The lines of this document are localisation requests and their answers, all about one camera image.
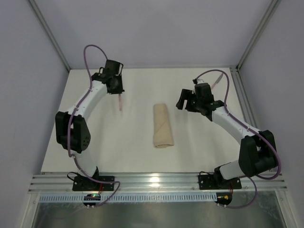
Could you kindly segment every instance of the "gray wall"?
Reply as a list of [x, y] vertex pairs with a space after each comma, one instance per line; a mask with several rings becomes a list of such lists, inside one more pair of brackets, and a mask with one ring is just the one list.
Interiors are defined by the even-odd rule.
[[304, 1], [283, 0], [241, 69], [262, 129], [271, 130], [298, 211], [304, 211]]
[[[72, 69], [94, 43], [126, 67], [236, 65], [270, 0], [37, 0]], [[100, 52], [88, 62], [100, 67]]]
[[25, 0], [0, 1], [0, 226], [20, 225], [67, 71]]

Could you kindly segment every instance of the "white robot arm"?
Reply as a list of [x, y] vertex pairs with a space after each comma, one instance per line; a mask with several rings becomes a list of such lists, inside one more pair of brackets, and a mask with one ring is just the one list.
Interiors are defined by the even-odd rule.
[[[67, 150], [68, 121], [71, 115], [73, 115], [70, 137], [72, 154], [75, 156], [79, 166], [85, 170], [86, 174], [97, 179], [99, 171], [88, 149], [91, 135], [86, 122], [91, 112], [106, 94], [121, 94], [124, 92], [122, 68], [123, 64], [117, 61], [107, 60], [102, 73], [95, 73], [92, 76], [90, 92], [81, 102], [76, 112], [74, 112], [74, 109], [83, 98], [80, 98], [67, 112], [58, 112], [55, 117], [56, 140]], [[83, 172], [79, 171], [78, 174], [82, 175], [83, 179], [86, 178]]]
[[253, 132], [262, 135], [276, 148], [273, 134], [268, 130], [262, 132], [236, 117], [233, 119], [222, 101], [214, 101], [208, 83], [196, 84], [194, 91], [183, 89], [176, 107], [183, 109], [185, 100], [187, 111], [201, 113], [224, 128], [240, 144], [238, 160], [214, 169], [213, 176], [218, 186], [226, 186], [225, 183], [238, 177], [252, 177], [277, 166], [273, 151]]

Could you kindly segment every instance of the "cloth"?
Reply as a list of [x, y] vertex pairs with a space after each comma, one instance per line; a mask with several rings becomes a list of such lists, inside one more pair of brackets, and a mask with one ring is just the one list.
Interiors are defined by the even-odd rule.
[[154, 136], [153, 145], [156, 148], [173, 146], [173, 136], [169, 122], [169, 114], [166, 104], [156, 104], [153, 107]]

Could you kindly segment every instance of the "white tabletop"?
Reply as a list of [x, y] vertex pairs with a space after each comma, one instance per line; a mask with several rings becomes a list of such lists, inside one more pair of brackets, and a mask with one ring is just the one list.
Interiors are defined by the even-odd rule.
[[[238, 97], [230, 78], [228, 107], [242, 116]], [[239, 144], [225, 130], [199, 113], [178, 110], [175, 105], [183, 88], [193, 89], [194, 79], [209, 68], [124, 69], [123, 111], [118, 95], [106, 95], [88, 120], [89, 149], [100, 171], [105, 172], [199, 172], [238, 159]], [[212, 72], [203, 79], [210, 85], [219, 77]], [[86, 70], [71, 70], [60, 104], [67, 111], [88, 88]], [[224, 100], [227, 81], [212, 90], [215, 100]], [[153, 105], [166, 103], [175, 145], [153, 147]], [[50, 138], [42, 172], [76, 171], [67, 151], [56, 142], [55, 127]]]

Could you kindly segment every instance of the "purple cable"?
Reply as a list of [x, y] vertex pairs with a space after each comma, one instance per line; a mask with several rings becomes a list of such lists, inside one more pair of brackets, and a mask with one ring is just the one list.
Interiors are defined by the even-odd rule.
[[96, 46], [94, 44], [89, 44], [89, 45], [85, 46], [85, 48], [84, 48], [84, 61], [85, 61], [86, 71], [87, 71], [87, 73], [89, 75], [90, 86], [89, 86], [89, 89], [86, 92], [86, 94], [77, 103], [76, 107], [74, 108], [74, 110], [73, 110], [73, 112], [71, 114], [70, 119], [68, 120], [68, 124], [67, 124], [67, 152], [68, 152], [68, 156], [70, 158], [74, 157], [74, 155], [71, 153], [71, 125], [72, 125], [73, 117], [74, 117], [75, 113], [77, 112], [78, 107], [81, 105], [81, 103], [86, 99], [86, 97], [91, 92], [91, 90], [92, 90], [92, 84], [93, 84], [93, 82], [92, 82], [92, 76], [91, 76], [91, 73], [90, 73], [90, 70], [89, 70], [89, 66], [88, 66], [87, 61], [86, 61], [86, 49], [88, 47], [98, 48], [104, 54], [105, 59], [108, 60], [108, 57], [106, 56], [105, 52], [99, 46]]
[[[209, 73], [209, 72], [213, 72], [213, 71], [218, 71], [218, 72], [221, 72], [223, 73], [225, 76], [226, 76], [226, 79], [227, 79], [227, 90], [226, 90], [226, 94], [225, 94], [225, 99], [224, 99], [224, 109], [225, 111], [228, 113], [228, 115], [233, 119], [235, 120], [239, 125], [241, 125], [242, 127], [245, 127], [247, 128], [247, 126], [245, 124], [243, 124], [241, 121], [239, 121], [233, 114], [231, 114], [228, 109], [227, 109], [227, 97], [228, 97], [228, 92], [229, 92], [229, 86], [230, 86], [230, 81], [229, 81], [229, 77], [227, 75], [226, 72], [222, 71], [222, 70], [218, 70], [218, 69], [213, 69], [213, 70], [208, 70], [202, 74], [200, 74], [199, 76], [196, 77], [196, 79], [199, 79], [201, 76], [203, 76], [204, 74], [206, 73]], [[253, 134], [255, 134], [256, 136], [258, 136], [261, 140], [263, 140], [266, 145], [273, 151], [274, 155], [275, 155], [275, 159], [277, 161], [277, 171], [276, 171], [276, 174], [272, 177], [262, 177], [260, 175], [257, 175], [257, 177], [261, 178], [261, 179], [264, 179], [264, 180], [273, 180], [275, 178], [277, 178], [280, 173], [281, 173], [281, 160], [275, 150], [275, 148], [263, 137], [261, 136], [258, 132], [248, 128], [248, 130], [250, 132], [252, 132]]]
[[89, 93], [91, 92], [92, 90], [92, 77], [91, 77], [91, 73], [90, 73], [90, 70], [89, 70], [89, 67], [88, 67], [88, 64], [87, 64], [87, 61], [86, 61], [86, 49], [88, 47], [95, 47], [95, 48], [98, 48], [99, 50], [102, 51], [102, 53], [104, 54], [105, 58], [108, 59], [108, 57], [106, 56], [105, 52], [98, 46], [96, 45], [93, 45], [93, 44], [89, 44], [87, 46], [85, 46], [84, 48], [84, 61], [85, 61], [85, 67], [86, 67], [86, 70], [87, 70], [87, 73], [89, 75], [89, 79], [90, 79], [90, 86], [89, 86], [89, 89], [88, 91], [86, 92], [86, 94], [80, 99], [80, 101], [77, 103], [76, 107], [74, 108], [72, 114], [71, 114], [71, 117], [68, 121], [68, 125], [67, 125], [67, 152], [68, 152], [68, 156], [69, 157], [73, 157], [74, 158], [74, 162], [75, 162], [75, 165], [77, 166], [77, 168], [88, 178], [90, 179], [91, 181], [94, 181], [96, 183], [100, 183], [100, 184], [118, 184], [117, 188], [115, 189], [115, 191], [103, 202], [99, 203], [99, 204], [96, 204], [96, 207], [99, 207], [99, 206], [102, 206], [104, 205], [107, 201], [109, 201], [112, 196], [118, 191], [119, 187], [120, 187], [120, 182], [119, 181], [98, 181], [98, 180], [95, 180], [93, 179], [92, 177], [90, 177], [79, 165], [77, 159], [76, 159], [76, 156], [74, 154], [71, 153], [71, 125], [72, 125], [72, 121], [73, 121], [73, 117], [75, 115], [75, 113], [77, 112], [77, 109], [78, 107], [81, 105], [81, 103], [86, 99], [86, 97], [89, 95]]
[[229, 209], [243, 209], [243, 208], [246, 208], [246, 207], [249, 207], [251, 204], [254, 203], [254, 201], [256, 201], [257, 199], [257, 186], [255, 184], [255, 182], [253, 181], [253, 179], [251, 179], [250, 177], [247, 177], [251, 180], [251, 182], [253, 183], [253, 185], [255, 186], [255, 196], [253, 197], [253, 199], [248, 203], [248, 204], [245, 204], [245, 205], [242, 205], [242, 206], [229, 206], [229, 205], [223, 205], [223, 204], [219, 204], [220, 206], [222, 207], [226, 207], [226, 208], [229, 208]]

